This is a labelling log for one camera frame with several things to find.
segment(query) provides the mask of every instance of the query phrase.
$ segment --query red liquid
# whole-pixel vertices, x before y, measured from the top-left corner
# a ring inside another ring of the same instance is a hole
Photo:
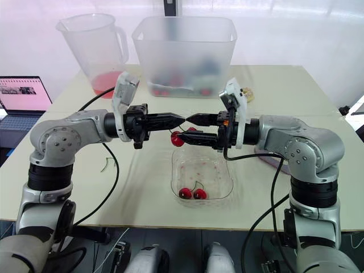
[[[96,76],[92,81],[91,85],[93,90],[97,95],[101,94],[102,92],[115,87],[116,82],[118,80],[119,75],[122,71],[112,71],[105,74],[100,74]],[[112,98],[114,91],[109,92],[106,95],[103,95],[102,98]]]

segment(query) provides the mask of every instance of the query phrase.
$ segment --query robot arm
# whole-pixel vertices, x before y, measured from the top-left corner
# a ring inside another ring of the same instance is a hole
[[[226,89],[220,97],[228,111],[187,118],[196,125],[218,126],[217,134],[187,131],[178,136],[188,144],[216,150],[250,144],[281,155],[291,172],[291,208],[285,210],[284,239],[297,249],[297,271],[359,272],[338,250],[341,229],[337,162],[344,155],[340,137],[327,129],[309,127],[294,117],[263,115],[245,124],[245,116],[240,113],[246,107],[237,84],[233,91]],[[243,139],[238,136],[242,126]]]
[[[68,197],[75,154],[81,148],[113,138],[134,140],[134,147],[142,148],[151,131],[173,129],[185,121],[172,113],[148,114],[147,104],[129,106],[137,86],[138,81],[124,72],[114,92],[115,113],[80,111],[33,128],[35,150],[23,187],[17,235],[0,241],[0,272],[41,272],[52,245],[72,231],[76,204]]]

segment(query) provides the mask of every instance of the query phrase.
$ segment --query red cherry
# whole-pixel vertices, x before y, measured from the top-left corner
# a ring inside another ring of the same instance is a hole
[[[162,95],[162,96],[169,96],[169,91],[162,91],[162,92],[160,92],[160,94]]]
[[[201,95],[203,95],[203,96],[211,95],[210,89],[208,89],[208,88],[201,89]]]
[[[184,141],[178,137],[178,134],[181,132],[174,131],[171,134],[171,142],[174,146],[181,147],[184,144]]]
[[[193,198],[195,198],[195,199],[206,199],[207,194],[203,189],[197,189],[193,193]]]
[[[178,193],[178,195],[182,199],[191,199],[192,198],[192,192],[189,188],[180,189],[180,192]]]

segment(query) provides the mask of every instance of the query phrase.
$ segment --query laptop keyboard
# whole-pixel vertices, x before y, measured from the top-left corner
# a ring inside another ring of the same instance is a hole
[[[0,122],[0,130],[30,130],[39,117],[5,117]]]

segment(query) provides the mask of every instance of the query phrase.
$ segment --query transparent plastic container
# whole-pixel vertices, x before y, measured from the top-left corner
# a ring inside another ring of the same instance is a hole
[[[233,179],[223,155],[210,147],[186,146],[172,154],[173,194],[185,205],[218,204],[233,191]],[[180,197],[183,188],[191,190],[192,197]],[[206,199],[195,199],[194,192],[202,189]]]
[[[109,14],[62,19],[56,25],[96,94],[115,86],[129,58],[126,35]],[[113,92],[103,96],[112,98]]]
[[[237,33],[216,17],[149,17],[133,32],[154,96],[217,97],[227,81]]]

